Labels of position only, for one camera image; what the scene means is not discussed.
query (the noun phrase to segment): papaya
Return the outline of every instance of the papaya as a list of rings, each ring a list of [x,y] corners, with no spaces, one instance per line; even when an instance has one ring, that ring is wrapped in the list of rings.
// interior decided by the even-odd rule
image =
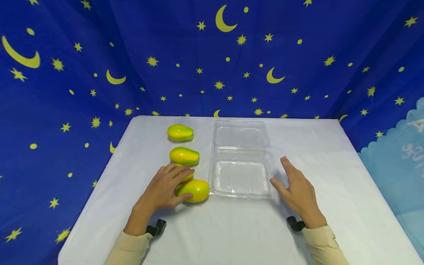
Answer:
[[[209,197],[209,183],[200,179],[193,179],[189,182],[179,184],[175,189],[175,195],[180,196],[184,193],[193,194],[193,198],[186,200],[186,202],[201,202]]]
[[[193,139],[193,129],[181,125],[174,124],[168,127],[168,137],[173,141],[188,141]]]
[[[174,165],[176,165],[176,166],[179,166],[179,167],[182,167],[183,165],[180,165],[180,164],[177,164],[177,163],[173,163]],[[181,183],[185,183],[185,182],[189,182],[190,180],[193,180],[193,177],[194,177],[194,173],[193,174],[190,174],[190,175],[188,175],[187,177],[185,177],[182,181],[181,181]]]
[[[199,152],[179,146],[175,147],[169,153],[172,163],[178,163],[183,166],[192,166],[199,163]]]

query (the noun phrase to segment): yellow papaya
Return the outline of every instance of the yellow papaya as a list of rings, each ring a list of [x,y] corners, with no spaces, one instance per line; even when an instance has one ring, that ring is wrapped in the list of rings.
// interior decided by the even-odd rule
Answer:
[[[180,164],[177,164],[177,163],[173,163],[174,165],[176,165],[176,166],[179,166],[179,167],[182,167],[183,165],[180,165]],[[187,177],[185,177],[182,181],[181,181],[181,183],[185,183],[185,182],[189,182],[190,180],[193,180],[193,178],[194,178],[194,173],[193,174],[190,174],[190,175],[188,175]]]
[[[175,189],[175,195],[180,196],[184,193],[193,194],[193,198],[186,202],[201,202],[209,197],[209,184],[200,179],[193,179],[189,182],[179,184]]]
[[[188,141],[193,139],[193,129],[181,125],[174,124],[168,127],[168,137],[173,141]]]
[[[169,158],[173,163],[183,166],[192,166],[199,163],[199,152],[179,146],[175,147],[169,153]]]

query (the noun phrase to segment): blue fabric backdrop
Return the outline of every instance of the blue fabric backdrop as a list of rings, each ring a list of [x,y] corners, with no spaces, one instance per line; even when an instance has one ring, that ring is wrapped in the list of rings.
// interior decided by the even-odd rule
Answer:
[[[386,137],[424,96],[423,19],[421,0],[0,2],[0,263],[57,263],[135,115],[337,118],[358,151]]]

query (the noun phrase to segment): clear plastic container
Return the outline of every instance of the clear plastic container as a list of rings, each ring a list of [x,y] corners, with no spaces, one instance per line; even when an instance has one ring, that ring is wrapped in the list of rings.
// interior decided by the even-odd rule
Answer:
[[[210,193],[242,198],[273,198],[269,179],[274,159],[264,122],[215,121],[209,173]]]

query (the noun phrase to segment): yellow star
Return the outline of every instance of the yellow star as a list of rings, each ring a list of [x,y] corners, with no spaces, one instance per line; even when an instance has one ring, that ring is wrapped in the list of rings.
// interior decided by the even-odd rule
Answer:
[[[243,36],[243,34],[237,38],[237,44],[238,45],[243,45],[246,43],[246,36]]]
[[[63,71],[63,67],[64,67],[63,63],[59,59],[55,60],[55,59],[52,58],[52,60],[53,60],[53,62],[52,62],[53,68],[58,70],[59,72]]]
[[[265,39],[266,42],[268,43],[270,40],[272,40],[272,37],[274,37],[274,35],[271,35],[271,33],[269,33],[268,35],[265,35]]]
[[[303,4],[306,5],[306,7],[308,7],[308,5],[312,5],[312,0],[305,0]]]
[[[88,2],[87,0],[80,2],[84,5],[84,8],[88,8],[88,10],[91,10],[90,2]]]
[[[199,25],[197,25],[196,27],[199,28],[199,31],[204,31],[205,30],[205,27],[206,27],[205,22],[204,21],[203,22],[200,22],[199,21]]]
[[[404,27],[408,26],[408,28],[409,28],[412,24],[416,24],[417,19],[418,19],[418,17],[411,17],[410,19],[406,20]]]
[[[400,104],[404,103],[405,101],[403,99],[404,98],[400,98],[400,97],[398,97],[398,99],[395,99],[395,105],[400,105]]]
[[[255,115],[261,115],[263,112],[262,112],[262,110],[261,110],[261,109],[256,109],[253,113],[254,113]]]
[[[76,42],[74,42],[74,48],[78,51],[78,52],[80,52],[81,50],[82,50],[82,47],[81,47],[81,44],[78,42],[78,43],[76,43]]]
[[[69,236],[69,233],[70,233],[69,229],[70,228],[63,230],[62,233],[58,234],[58,236],[55,240],[56,244],[59,243],[59,242],[62,242],[63,240],[65,240],[65,238],[67,238]]]
[[[153,66],[153,67],[155,67],[156,65],[158,65],[158,60],[156,60],[156,58],[155,57],[152,57],[152,56],[150,56],[149,58],[147,58],[147,63],[150,65],[150,66]]]
[[[50,201],[50,206],[49,206],[49,208],[50,208],[50,207],[53,207],[53,209],[54,209],[56,206],[58,206],[58,205],[59,205],[58,200],[59,200],[59,199],[53,198],[53,200],[52,200],[52,201]]]
[[[25,82],[24,79],[28,79],[22,74],[22,72],[17,71],[15,68],[12,68],[12,70],[10,70],[10,72],[15,75],[13,77],[14,79],[20,79],[22,82]]]
[[[222,89],[224,86],[225,85],[221,81],[215,82],[216,89]]]
[[[371,67],[367,66],[367,67],[365,67],[364,69],[362,69],[362,72],[363,72],[363,73],[368,72],[368,70],[370,70],[370,69],[371,69]]]
[[[39,5],[37,0],[27,0],[27,1],[29,1],[31,3],[31,5],[35,5],[35,4]]]
[[[93,121],[91,122],[91,128],[97,128],[100,126],[100,118],[94,117]]]
[[[5,237],[5,239],[7,239],[6,240],[6,243],[7,242],[9,242],[10,240],[15,240],[16,239],[16,237],[19,235],[19,234],[22,234],[22,232],[21,232],[21,229],[22,229],[22,227],[20,227],[18,230],[12,230],[12,233],[10,234],[10,235],[8,235],[7,237]]]
[[[63,132],[69,131],[69,128],[71,128],[71,126],[69,125],[69,123],[67,124],[62,124],[63,127],[60,128],[61,130],[63,130]]]
[[[132,114],[132,109],[126,109],[125,110],[125,116],[131,115]]]
[[[334,56],[327,57],[327,60],[324,61],[324,65],[329,66],[335,61],[336,61],[336,57],[334,57]]]
[[[367,96],[368,96],[368,97],[374,96],[375,89],[376,89],[376,87],[375,87],[375,86],[373,86],[372,88],[368,88]]]

